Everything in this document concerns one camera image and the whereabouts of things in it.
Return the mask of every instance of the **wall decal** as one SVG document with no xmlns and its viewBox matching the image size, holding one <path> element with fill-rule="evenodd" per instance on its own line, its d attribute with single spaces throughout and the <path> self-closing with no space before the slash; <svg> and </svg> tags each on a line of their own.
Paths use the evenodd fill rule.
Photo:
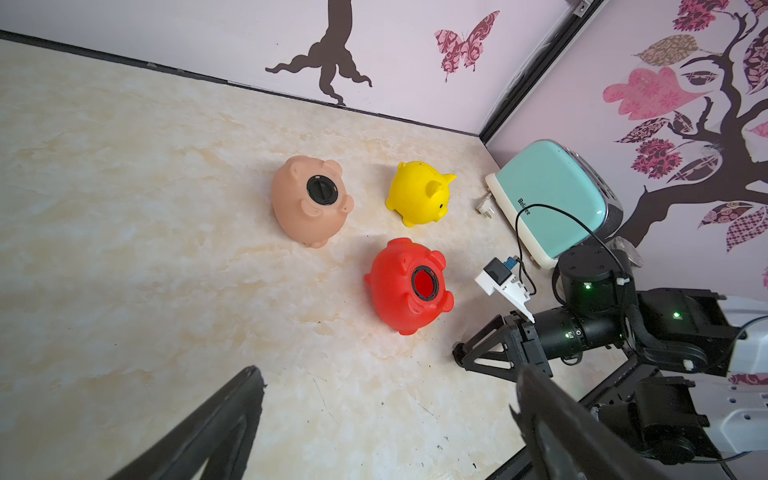
<svg viewBox="0 0 768 480">
<path fill-rule="evenodd" d="M 635 68 L 629 74 L 629 83 L 607 87 L 603 100 L 608 103 L 622 100 L 619 115 L 629 114 L 630 120 L 643 120 L 668 114 L 706 94 L 693 94 L 680 88 L 677 75 L 669 67 L 659 73 Z"/>
<path fill-rule="evenodd" d="M 464 68 L 472 67 L 472 71 L 475 71 L 475 63 L 483 51 L 482 40 L 485 40 L 491 33 L 496 17 L 498 17 L 498 10 L 483 18 L 465 41 L 454 31 L 438 30 L 435 32 L 438 50 L 445 54 L 442 59 L 442 69 L 445 70 L 446 82 L 448 81 L 448 74 L 458 70 L 458 63 L 462 57 L 465 57 Z"/>
<path fill-rule="evenodd" d="M 740 383 L 747 385 L 768 385 L 768 373 L 737 373 L 736 375 L 731 375 L 728 381 L 734 385 Z"/>
<path fill-rule="evenodd" d="M 352 0 L 328 0 L 328 29 L 323 38 L 310 47 L 307 55 L 297 55 L 289 64 L 279 63 L 265 70 L 270 73 L 282 70 L 297 73 L 307 67 L 319 68 L 321 92 L 336 99 L 339 105 L 344 105 L 344 98 L 331 86 L 331 81 L 336 76 L 336 66 L 339 67 L 339 75 L 342 77 L 355 83 L 367 81 L 369 87 L 373 86 L 370 78 L 357 71 L 352 54 L 345 47 L 351 32 Z"/>
<path fill-rule="evenodd" d="M 686 143 L 696 142 L 705 152 L 703 156 L 695 157 L 696 160 L 685 163 L 667 182 L 675 183 L 658 190 L 645 189 L 634 212 L 616 232 L 635 246 L 643 241 L 651 224 L 667 218 L 670 207 L 676 204 L 724 202 L 708 212 L 699 227 L 728 223 L 724 237 L 727 252 L 768 231 L 768 194 L 746 188 L 759 180 L 768 182 L 768 161 L 753 159 L 744 139 L 745 131 L 768 136 L 766 118 L 763 122 L 754 122 L 768 110 L 768 90 L 763 90 L 768 85 L 768 28 L 753 34 L 766 7 L 763 2 L 746 0 L 750 7 L 746 13 L 726 12 L 724 9 L 729 3 L 729 0 L 683 0 L 678 17 L 672 22 L 678 31 L 704 30 L 716 18 L 726 19 L 731 24 L 734 34 L 723 45 L 723 53 L 707 52 L 708 55 L 691 58 L 679 67 L 711 66 L 707 70 L 680 73 L 692 85 L 711 84 L 716 90 L 703 94 L 686 92 L 680 88 L 675 70 L 664 66 L 658 74 L 644 68 L 635 69 L 628 84 L 611 85 L 603 92 L 606 102 L 623 100 L 618 113 L 629 113 L 629 120 L 651 118 L 632 128 L 618 141 L 643 142 L 637 148 L 641 155 L 631 168 L 658 179 L 673 173 L 683 163 L 681 154 L 672 153 L 676 149 L 674 139 L 653 138 L 663 127 Z M 646 62 L 662 65 L 684 60 L 693 53 L 694 46 L 703 51 L 697 47 L 695 38 L 672 41 L 671 38 L 658 41 L 640 57 Z M 731 53 L 740 48 L 746 49 L 746 56 L 743 61 L 734 62 Z M 737 85 L 745 83 L 749 89 L 742 93 Z M 762 92 L 763 98 L 757 102 L 750 98 L 748 107 L 742 108 L 747 95 L 751 97 L 757 92 Z M 677 111 L 674 116 L 661 117 L 702 95 L 706 95 L 703 108 L 695 121 Z M 709 119 L 716 102 L 723 102 L 727 111 L 722 118 Z"/>
</svg>

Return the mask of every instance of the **power cord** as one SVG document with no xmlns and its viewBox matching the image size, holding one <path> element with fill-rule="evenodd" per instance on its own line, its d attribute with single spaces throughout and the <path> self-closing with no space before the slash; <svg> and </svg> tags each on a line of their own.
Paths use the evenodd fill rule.
<svg viewBox="0 0 768 480">
<path fill-rule="evenodd" d="M 728 466 L 727 463 L 725 463 L 725 462 L 720 463 L 720 468 L 722 468 L 723 472 L 725 472 L 725 474 L 728 475 L 728 480 L 739 480 L 733 474 L 733 471 L 730 469 L 730 467 Z"/>
<path fill-rule="evenodd" d="M 685 463 L 725 463 L 725 462 L 730 462 L 731 460 L 736 460 L 737 458 L 741 458 L 750 453 L 752 452 L 741 452 L 741 453 L 732 455 L 728 458 L 721 458 L 720 460 L 688 460 Z"/>
<path fill-rule="evenodd" d="M 741 328 L 739 328 L 739 331 L 736 334 L 736 336 L 733 338 L 733 340 L 731 340 L 730 345 L 728 346 L 726 351 L 723 352 L 723 355 L 717 357 L 717 359 L 714 362 L 711 362 L 710 366 L 719 365 L 720 362 L 723 362 L 726 358 L 728 358 L 728 356 L 731 353 L 731 350 L 733 350 L 734 346 L 736 346 L 736 341 L 739 339 L 741 334 L 746 332 L 746 329 L 749 328 L 750 326 L 752 326 L 753 324 L 758 323 L 758 322 L 760 322 L 762 320 L 765 320 L 765 319 L 768 319 L 768 315 L 758 316 L 757 318 L 753 318 L 749 322 L 744 323 L 741 326 Z"/>
<path fill-rule="evenodd" d="M 594 232 L 589 229 L 589 227 L 584 225 L 584 223 L 582 223 L 581 220 L 579 220 L 578 218 L 574 217 L 573 215 L 571 215 L 570 213 L 568 213 L 568 212 L 566 212 L 564 210 L 560 210 L 557 207 L 553 207 L 552 205 L 532 204 L 532 205 L 528 205 L 527 207 L 524 207 L 522 210 L 520 210 L 518 212 L 517 216 L 515 216 L 515 234 L 516 234 L 516 236 L 518 238 L 518 256 L 520 257 L 520 270 L 518 271 L 518 277 L 521 277 L 521 273 L 525 274 L 525 278 L 528 279 L 528 282 L 531 284 L 531 288 L 533 289 L 533 293 L 531 293 L 531 296 L 534 296 L 536 294 L 536 292 L 537 292 L 536 284 L 533 283 L 533 280 L 531 280 L 531 276 L 528 275 L 528 271 L 525 269 L 525 265 L 523 264 L 523 247 L 522 247 L 522 244 L 520 243 L 520 232 L 518 231 L 518 220 L 520 220 L 520 215 L 522 215 L 523 212 L 525 212 L 526 210 L 531 209 L 533 207 L 544 207 L 544 208 L 548 208 L 549 210 L 554 210 L 556 212 L 560 212 L 561 214 L 565 215 L 566 217 L 570 218 L 574 222 L 576 222 L 579 225 L 581 225 L 581 228 L 585 229 L 590 234 L 590 236 L 592 238 L 594 238 L 595 240 L 597 240 L 598 243 L 611 255 L 611 257 L 614 258 L 614 261 L 619 266 L 619 269 L 621 269 L 621 275 L 623 277 L 627 277 L 627 271 L 624 269 L 624 266 L 621 264 L 619 259 L 616 257 L 616 254 L 613 253 L 611 251 L 611 249 L 608 248 L 608 245 L 606 245 L 603 240 L 600 240 L 600 238 L 597 235 L 595 235 Z"/>
</svg>

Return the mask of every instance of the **red piggy bank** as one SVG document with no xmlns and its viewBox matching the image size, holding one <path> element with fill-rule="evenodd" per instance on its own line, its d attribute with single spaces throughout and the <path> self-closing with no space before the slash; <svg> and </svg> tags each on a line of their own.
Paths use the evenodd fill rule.
<svg viewBox="0 0 768 480">
<path fill-rule="evenodd" d="M 390 240 L 365 276 L 379 318 L 400 335 L 413 335 L 441 313 L 450 312 L 453 294 L 445 289 L 443 270 L 442 253 L 408 238 Z"/>
</svg>

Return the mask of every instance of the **yellow piggy bank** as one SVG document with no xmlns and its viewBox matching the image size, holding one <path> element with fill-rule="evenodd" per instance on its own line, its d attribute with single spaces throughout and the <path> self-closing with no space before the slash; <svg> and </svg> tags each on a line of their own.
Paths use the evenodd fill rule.
<svg viewBox="0 0 768 480">
<path fill-rule="evenodd" d="M 441 175 L 424 162 L 401 163 L 389 187 L 386 207 L 402 215 L 406 227 L 436 222 L 448 213 L 448 184 L 455 175 Z"/>
</svg>

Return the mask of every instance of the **pink piggy bank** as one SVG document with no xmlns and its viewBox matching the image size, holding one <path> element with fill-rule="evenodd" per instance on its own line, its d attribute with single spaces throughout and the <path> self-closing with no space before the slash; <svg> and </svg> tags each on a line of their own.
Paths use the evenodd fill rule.
<svg viewBox="0 0 768 480">
<path fill-rule="evenodd" d="M 294 240 L 320 248 L 341 230 L 355 207 L 333 160 L 291 157 L 272 180 L 272 208 L 277 222 Z"/>
</svg>

